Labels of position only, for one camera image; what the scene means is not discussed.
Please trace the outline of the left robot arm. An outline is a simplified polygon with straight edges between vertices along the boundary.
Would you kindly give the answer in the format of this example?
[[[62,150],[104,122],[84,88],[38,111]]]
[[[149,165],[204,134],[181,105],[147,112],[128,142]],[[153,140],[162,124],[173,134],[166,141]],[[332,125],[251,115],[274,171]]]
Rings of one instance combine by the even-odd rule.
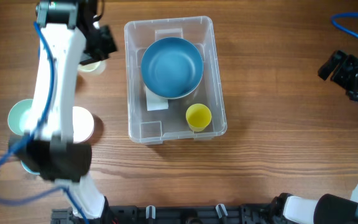
[[[108,26],[97,27],[104,3],[40,1],[35,30],[39,68],[32,107],[15,156],[55,184],[71,204],[73,223],[116,223],[107,198],[90,176],[92,149],[74,141],[73,106],[80,65],[101,62],[116,51]]]

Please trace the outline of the cream cup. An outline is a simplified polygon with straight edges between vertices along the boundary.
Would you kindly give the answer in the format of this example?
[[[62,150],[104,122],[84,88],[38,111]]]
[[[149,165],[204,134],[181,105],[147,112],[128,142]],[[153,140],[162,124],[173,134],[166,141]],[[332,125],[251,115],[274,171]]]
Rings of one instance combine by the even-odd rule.
[[[79,65],[78,73],[85,74],[85,75],[100,75],[105,71],[105,69],[106,69],[106,62],[99,61],[88,65]]]

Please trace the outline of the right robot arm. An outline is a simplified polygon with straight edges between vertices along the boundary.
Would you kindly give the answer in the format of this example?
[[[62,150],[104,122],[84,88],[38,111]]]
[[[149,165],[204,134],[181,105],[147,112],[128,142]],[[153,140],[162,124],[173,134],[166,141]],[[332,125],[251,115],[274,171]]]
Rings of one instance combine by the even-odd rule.
[[[358,58],[335,51],[318,70],[323,80],[330,79],[346,91],[350,100],[358,103]],[[292,223],[358,223],[358,184],[351,198],[325,194],[318,200],[283,194],[268,206],[268,218],[282,218]]]

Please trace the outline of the light blue bowl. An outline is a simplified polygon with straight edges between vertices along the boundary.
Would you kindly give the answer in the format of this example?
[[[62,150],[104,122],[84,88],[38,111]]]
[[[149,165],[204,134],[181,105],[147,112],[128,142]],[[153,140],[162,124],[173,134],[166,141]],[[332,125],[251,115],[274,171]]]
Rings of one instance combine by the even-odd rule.
[[[33,174],[33,175],[40,175],[39,172],[35,172],[35,171],[31,170],[27,165],[25,165],[25,163],[23,161],[21,161],[21,165],[26,172]]]

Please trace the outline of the yellow cup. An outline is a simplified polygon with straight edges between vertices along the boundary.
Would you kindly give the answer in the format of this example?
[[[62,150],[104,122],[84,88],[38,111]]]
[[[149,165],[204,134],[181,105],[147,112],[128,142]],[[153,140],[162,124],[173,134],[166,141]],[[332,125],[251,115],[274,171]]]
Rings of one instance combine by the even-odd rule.
[[[212,120],[211,111],[201,103],[191,105],[187,109],[185,116],[190,129],[194,132],[203,131]]]

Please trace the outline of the pale pink bowl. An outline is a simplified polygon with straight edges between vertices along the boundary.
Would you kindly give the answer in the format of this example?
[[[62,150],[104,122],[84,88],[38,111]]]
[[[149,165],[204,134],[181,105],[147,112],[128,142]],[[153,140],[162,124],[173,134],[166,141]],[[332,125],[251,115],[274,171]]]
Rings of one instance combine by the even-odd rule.
[[[87,141],[94,131],[93,115],[80,106],[73,107],[73,142],[81,143]]]

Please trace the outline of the green bowl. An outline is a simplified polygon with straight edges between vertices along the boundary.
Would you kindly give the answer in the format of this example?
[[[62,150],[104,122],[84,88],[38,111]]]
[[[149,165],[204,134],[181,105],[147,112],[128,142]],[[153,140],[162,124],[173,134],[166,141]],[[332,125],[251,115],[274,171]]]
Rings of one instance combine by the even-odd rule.
[[[9,129],[16,135],[22,136],[25,130],[25,124],[32,107],[33,99],[24,99],[17,102],[10,110],[7,123]]]

